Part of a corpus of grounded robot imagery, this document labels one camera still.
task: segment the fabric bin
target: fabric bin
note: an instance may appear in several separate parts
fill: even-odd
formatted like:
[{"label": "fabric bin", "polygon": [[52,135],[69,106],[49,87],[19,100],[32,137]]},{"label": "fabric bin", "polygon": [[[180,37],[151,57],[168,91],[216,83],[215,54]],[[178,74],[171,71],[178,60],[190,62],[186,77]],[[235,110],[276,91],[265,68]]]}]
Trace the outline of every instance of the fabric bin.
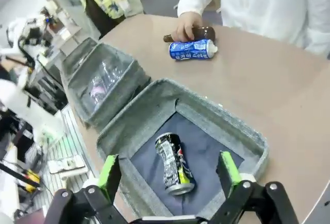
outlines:
[{"label": "fabric bin", "polygon": [[133,57],[100,43],[72,76],[68,91],[81,120],[101,131],[149,82]]},{"label": "fabric bin", "polygon": [[[180,196],[165,192],[163,161],[155,150],[156,137],[167,132],[179,135],[196,180],[194,190]],[[103,160],[119,154],[121,194],[137,217],[208,219],[225,200],[216,173],[220,150],[229,151],[239,171],[256,179],[269,151],[265,138],[243,121],[168,79],[154,81],[132,100],[101,132],[97,149]]]},{"label": "fabric bin", "polygon": [[62,61],[62,72],[65,81],[68,82],[79,66],[86,59],[87,55],[96,47],[97,42],[92,38],[82,41],[67,57]]}]

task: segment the person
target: person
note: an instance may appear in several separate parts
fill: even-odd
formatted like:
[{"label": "person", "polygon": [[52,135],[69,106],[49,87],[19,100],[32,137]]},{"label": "person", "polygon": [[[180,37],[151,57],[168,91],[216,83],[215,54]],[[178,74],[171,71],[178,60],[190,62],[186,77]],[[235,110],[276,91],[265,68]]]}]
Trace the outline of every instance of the person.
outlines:
[{"label": "person", "polygon": [[143,13],[141,0],[59,0],[59,2],[76,24],[95,39],[102,38],[125,18]]},{"label": "person", "polygon": [[[175,41],[193,40],[193,26],[211,0],[180,0]],[[315,54],[330,52],[330,0],[221,0],[223,25],[294,44]]]}]

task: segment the brown bottle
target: brown bottle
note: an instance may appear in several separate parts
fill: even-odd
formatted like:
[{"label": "brown bottle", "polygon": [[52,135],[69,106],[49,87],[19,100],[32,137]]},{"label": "brown bottle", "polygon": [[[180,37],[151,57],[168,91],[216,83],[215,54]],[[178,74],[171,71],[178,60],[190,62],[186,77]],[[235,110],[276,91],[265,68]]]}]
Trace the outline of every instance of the brown bottle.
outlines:
[{"label": "brown bottle", "polygon": [[[194,34],[194,41],[198,40],[216,40],[216,32],[213,27],[193,27],[192,32]],[[171,35],[165,35],[163,38],[164,42],[174,42]]]}]

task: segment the person in white shirt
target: person in white shirt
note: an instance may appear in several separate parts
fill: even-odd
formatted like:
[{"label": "person in white shirt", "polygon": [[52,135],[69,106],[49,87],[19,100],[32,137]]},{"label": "person in white shirt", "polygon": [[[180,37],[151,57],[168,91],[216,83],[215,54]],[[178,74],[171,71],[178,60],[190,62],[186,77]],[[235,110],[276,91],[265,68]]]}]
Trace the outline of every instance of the person in white shirt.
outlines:
[{"label": "person in white shirt", "polygon": [[[180,0],[175,41],[193,39],[211,0]],[[318,55],[330,52],[330,0],[221,0],[223,25],[304,48]]]}]

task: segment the blue can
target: blue can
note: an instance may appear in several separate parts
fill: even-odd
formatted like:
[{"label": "blue can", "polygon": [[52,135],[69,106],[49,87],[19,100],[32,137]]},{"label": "blue can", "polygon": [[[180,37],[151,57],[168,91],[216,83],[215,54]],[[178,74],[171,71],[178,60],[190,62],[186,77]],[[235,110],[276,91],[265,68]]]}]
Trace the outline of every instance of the blue can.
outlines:
[{"label": "blue can", "polygon": [[210,59],[218,51],[212,40],[199,40],[194,42],[173,42],[169,52],[175,60]]}]

